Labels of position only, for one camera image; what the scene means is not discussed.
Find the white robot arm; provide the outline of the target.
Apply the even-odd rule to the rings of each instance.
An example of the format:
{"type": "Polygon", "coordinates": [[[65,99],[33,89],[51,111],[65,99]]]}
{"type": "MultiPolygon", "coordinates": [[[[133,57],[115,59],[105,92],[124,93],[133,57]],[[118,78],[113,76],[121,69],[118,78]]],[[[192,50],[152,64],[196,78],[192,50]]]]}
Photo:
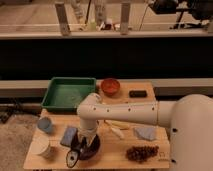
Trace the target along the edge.
{"type": "Polygon", "coordinates": [[[191,94],[177,101],[102,104],[96,93],[78,106],[80,135],[88,142],[98,120],[170,128],[169,171],[213,171],[213,98],[191,94]]]}

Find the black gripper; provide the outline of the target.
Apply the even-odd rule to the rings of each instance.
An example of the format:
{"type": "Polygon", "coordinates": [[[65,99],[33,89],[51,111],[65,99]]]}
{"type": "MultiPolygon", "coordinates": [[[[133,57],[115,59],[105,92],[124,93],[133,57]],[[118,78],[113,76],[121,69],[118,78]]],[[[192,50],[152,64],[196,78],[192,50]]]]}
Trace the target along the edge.
{"type": "Polygon", "coordinates": [[[87,139],[83,137],[82,139],[77,138],[78,145],[77,149],[80,151],[81,154],[83,153],[92,153],[94,151],[94,142],[87,144],[87,139]]]}

